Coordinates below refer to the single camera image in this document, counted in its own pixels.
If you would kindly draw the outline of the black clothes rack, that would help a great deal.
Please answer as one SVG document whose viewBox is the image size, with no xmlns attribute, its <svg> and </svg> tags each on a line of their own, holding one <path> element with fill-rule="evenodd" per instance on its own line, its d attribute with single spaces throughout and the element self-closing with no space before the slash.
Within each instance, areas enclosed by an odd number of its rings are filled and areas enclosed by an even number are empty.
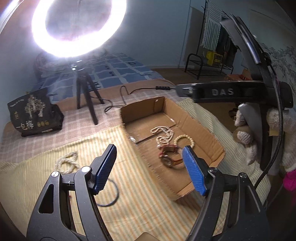
<svg viewBox="0 0 296 241">
<path fill-rule="evenodd" d="M 184 72 L 197 79 L 233 73 L 237 47 L 221 26 L 221 21 L 228 19 L 229 15 L 213 1 L 205 1 L 197 49 L 187 56 Z"/>
</svg>

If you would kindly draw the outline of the orange cloth covered stool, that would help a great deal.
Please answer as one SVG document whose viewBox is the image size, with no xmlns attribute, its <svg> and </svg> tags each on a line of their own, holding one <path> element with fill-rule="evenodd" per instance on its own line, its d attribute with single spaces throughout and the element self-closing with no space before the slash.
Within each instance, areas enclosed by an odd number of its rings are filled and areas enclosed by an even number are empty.
<svg viewBox="0 0 296 241">
<path fill-rule="evenodd" d="M 229 81 L 242 81 L 242 80 L 252 80 L 252 77 L 249 70 L 244 68 L 241 74 L 229 74 L 229 75 L 226 75 L 224 79 Z"/>
</svg>

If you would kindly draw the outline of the black printed snack bag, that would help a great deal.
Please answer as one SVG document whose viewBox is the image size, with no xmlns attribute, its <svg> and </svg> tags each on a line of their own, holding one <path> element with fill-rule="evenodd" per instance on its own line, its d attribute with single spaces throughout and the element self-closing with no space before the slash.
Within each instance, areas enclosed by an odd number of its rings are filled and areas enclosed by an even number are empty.
<svg viewBox="0 0 296 241">
<path fill-rule="evenodd" d="M 22 137 L 62 130 L 64 115 L 47 93 L 45 87 L 8 103 L 11 123 Z"/>
</svg>

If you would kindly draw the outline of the red strap wristwatch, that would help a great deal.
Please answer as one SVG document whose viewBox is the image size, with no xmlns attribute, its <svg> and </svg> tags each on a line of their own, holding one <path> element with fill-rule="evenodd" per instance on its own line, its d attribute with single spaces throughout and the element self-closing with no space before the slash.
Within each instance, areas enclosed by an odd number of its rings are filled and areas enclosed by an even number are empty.
<svg viewBox="0 0 296 241">
<path fill-rule="evenodd" d="M 183 163 L 182 149 L 177 145 L 164 145 L 159 148 L 159 160 L 168 168 L 175 168 Z"/>
</svg>

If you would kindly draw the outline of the plaid beige bed sheet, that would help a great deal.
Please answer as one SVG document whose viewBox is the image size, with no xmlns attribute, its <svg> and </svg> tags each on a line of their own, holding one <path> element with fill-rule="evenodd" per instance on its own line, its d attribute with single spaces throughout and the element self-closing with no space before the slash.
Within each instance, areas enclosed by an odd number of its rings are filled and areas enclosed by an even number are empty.
<svg viewBox="0 0 296 241">
<path fill-rule="evenodd" d="M 20 163 L 42 152 L 88 137 L 94 133 L 121 124 L 120 108 L 104 112 L 109 104 L 95 106 L 98 125 L 93 123 L 87 107 L 64 112 L 62 130 L 40 135 L 22 137 L 12 125 L 7 123 L 1 139 L 1 161 Z"/>
</svg>

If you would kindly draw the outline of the yellow striped blanket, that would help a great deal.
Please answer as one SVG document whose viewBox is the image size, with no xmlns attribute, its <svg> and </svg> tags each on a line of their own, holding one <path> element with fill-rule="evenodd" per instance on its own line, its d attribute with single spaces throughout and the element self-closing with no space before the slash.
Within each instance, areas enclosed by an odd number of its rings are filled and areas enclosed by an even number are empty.
<svg viewBox="0 0 296 241">
<path fill-rule="evenodd" d="M 226 174 L 248 174 L 255 184 L 262 173 L 259 164 L 245 162 L 245 149 L 237 144 L 232 134 L 209 111 L 192 100 L 177 103 L 221 142 L 225 154 L 218 169 Z M 123 126 L 116 126 L 62 147 L 41 153 L 17 163 L 1 161 L 1 204 L 16 225 L 26 234 L 29 219 L 40 192 L 54 171 L 59 157 L 70 151 L 78 152 L 81 166 L 100 156 L 109 143 L 117 147 L 117 158 L 110 174 L 119 187 L 119 200 L 99 211 L 113 240 L 135 240 L 148 232 L 159 240 L 185 240 L 200 212 L 203 197 L 192 191 L 172 201 L 152 178 L 139 151 L 127 140 Z"/>
</svg>

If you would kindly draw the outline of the yellow box on rack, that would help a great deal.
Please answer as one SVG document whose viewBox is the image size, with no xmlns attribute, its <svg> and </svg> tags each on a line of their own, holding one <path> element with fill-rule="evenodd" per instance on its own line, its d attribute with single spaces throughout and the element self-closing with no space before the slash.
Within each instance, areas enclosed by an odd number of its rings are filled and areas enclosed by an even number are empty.
<svg viewBox="0 0 296 241">
<path fill-rule="evenodd" d="M 206 53 L 207 65 L 219 67 L 221 65 L 223 56 L 214 51 L 207 51 Z"/>
</svg>

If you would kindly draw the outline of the brown cardboard box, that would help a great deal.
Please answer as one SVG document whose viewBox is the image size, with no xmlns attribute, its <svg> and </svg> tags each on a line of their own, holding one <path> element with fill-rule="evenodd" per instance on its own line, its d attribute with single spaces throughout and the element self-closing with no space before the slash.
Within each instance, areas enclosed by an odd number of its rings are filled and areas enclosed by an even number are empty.
<svg viewBox="0 0 296 241">
<path fill-rule="evenodd" d="M 173 201 L 188 195 L 194 186 L 184 163 L 175 168 L 168 168 L 161 163 L 156 142 L 158 134 L 152 134 L 152 128 L 170 127 L 174 136 L 169 145 L 177 145 L 181 149 L 191 146 L 209 167 L 217 167 L 225 156 L 225 150 L 217 138 L 187 111 L 166 97 L 128 104 L 120 109 L 120 117 L 129 140 L 135 144 L 152 178 Z"/>
</svg>

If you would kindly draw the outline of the white pearl necklace heart pile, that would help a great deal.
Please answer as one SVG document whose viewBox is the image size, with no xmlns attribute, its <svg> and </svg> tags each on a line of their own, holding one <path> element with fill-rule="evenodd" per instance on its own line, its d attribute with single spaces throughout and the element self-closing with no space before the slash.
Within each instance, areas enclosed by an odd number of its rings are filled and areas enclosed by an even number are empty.
<svg viewBox="0 0 296 241">
<path fill-rule="evenodd" d="M 150 132 L 152 134 L 158 134 L 156 137 L 158 149 L 161 149 L 164 145 L 168 145 L 174 136 L 174 131 L 167 126 L 156 126 Z"/>
</svg>

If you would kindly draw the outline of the striped hanging towel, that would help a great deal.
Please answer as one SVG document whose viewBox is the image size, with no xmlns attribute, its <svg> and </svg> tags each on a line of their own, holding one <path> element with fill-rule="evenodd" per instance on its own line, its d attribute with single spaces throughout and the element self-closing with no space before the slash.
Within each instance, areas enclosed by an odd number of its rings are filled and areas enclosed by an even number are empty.
<svg viewBox="0 0 296 241">
<path fill-rule="evenodd" d="M 223 11 L 212 1 L 206 1 L 205 20 L 201 46 L 207 50 L 215 51 L 220 35 L 220 21 Z"/>
</svg>

